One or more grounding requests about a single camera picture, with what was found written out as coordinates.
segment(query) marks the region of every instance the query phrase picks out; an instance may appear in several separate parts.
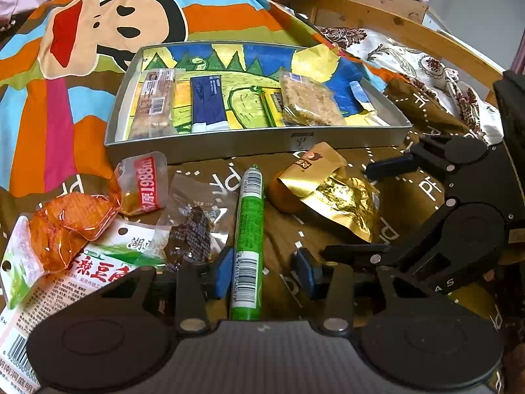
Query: orange plastic wrapper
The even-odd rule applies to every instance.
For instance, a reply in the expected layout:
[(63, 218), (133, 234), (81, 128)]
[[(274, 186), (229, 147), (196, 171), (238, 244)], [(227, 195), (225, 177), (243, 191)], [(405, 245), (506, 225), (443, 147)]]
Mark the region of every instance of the orange plastic wrapper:
[(96, 240), (120, 209), (115, 177), (108, 197), (72, 192), (54, 198), (30, 220), (31, 247), (44, 271), (65, 270), (88, 241)]

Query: white wall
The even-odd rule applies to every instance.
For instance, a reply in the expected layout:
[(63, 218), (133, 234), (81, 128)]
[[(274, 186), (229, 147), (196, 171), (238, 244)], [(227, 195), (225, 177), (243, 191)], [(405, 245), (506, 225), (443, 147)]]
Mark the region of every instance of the white wall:
[(525, 28), (525, 0), (430, 0), (448, 31), (510, 68)]

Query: red monkey mouth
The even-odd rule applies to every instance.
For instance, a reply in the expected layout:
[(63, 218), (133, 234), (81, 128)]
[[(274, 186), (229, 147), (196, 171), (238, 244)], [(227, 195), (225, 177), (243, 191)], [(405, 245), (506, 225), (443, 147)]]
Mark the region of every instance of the red monkey mouth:
[(62, 10), (54, 17), (53, 41), (49, 52), (57, 62), (65, 68), (69, 64), (73, 52), (74, 41), (77, 38), (78, 19), (82, 10), (82, 0)]

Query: box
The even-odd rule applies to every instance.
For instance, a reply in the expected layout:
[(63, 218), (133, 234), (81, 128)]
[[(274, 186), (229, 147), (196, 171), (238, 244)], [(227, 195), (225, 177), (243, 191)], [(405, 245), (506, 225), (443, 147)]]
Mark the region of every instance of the box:
[[(199, 42), (209, 45), (211, 42)], [(144, 52), (148, 49), (171, 48), (188, 43), (165, 43), (142, 47), (133, 58), (117, 92), (114, 106), (106, 128), (104, 145), (111, 163), (116, 166), (121, 160), (151, 151), (166, 155), (169, 164), (198, 160), (228, 158), (232, 156), (271, 154), (289, 151), (309, 150), (318, 142), (327, 142), (333, 148), (361, 148), (375, 146), (398, 146), (411, 128), (410, 121), (374, 86), (361, 78), (360, 84), (366, 91), (377, 115), (387, 122), (388, 127), (375, 126), (298, 126), (244, 128), (220, 132), (186, 133), (169, 137), (124, 141), (125, 126), (129, 109), (143, 69)], [(289, 49), (292, 53), (304, 48), (263, 43), (240, 43), (229, 41), (213, 42), (228, 45), (277, 46), (279, 51)], [(200, 71), (200, 75), (212, 75), (213, 71)]]

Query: grey ribbed panel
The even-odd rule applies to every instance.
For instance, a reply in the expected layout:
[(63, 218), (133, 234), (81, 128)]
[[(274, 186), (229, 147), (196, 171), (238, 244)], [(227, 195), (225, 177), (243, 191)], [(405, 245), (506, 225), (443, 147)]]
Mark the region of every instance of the grey ribbed panel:
[[(59, 393), (53, 389), (41, 392)], [(458, 392), (493, 393), (484, 385)], [(182, 341), (156, 375), (116, 393), (421, 394), (421, 391), (399, 387), (384, 379), (361, 361), (348, 340), (322, 336), (307, 321), (224, 321), (209, 336)]]

